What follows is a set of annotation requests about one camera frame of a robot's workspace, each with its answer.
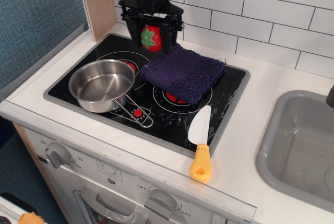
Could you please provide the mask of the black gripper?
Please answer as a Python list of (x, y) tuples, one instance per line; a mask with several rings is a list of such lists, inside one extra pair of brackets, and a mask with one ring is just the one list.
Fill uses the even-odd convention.
[(177, 32), (184, 29), (182, 8), (173, 5), (169, 0), (148, 6), (138, 4), (137, 0), (120, 0), (118, 4), (122, 8), (122, 19), (126, 21), (130, 36), (138, 47), (142, 46), (142, 23), (160, 26), (163, 53), (168, 53), (175, 46)]

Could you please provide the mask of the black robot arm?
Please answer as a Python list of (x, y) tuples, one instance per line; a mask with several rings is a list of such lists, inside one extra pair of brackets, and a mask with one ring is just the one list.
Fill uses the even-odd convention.
[(168, 53), (184, 29), (183, 9), (170, 0), (120, 0), (122, 20), (132, 40), (150, 52)]

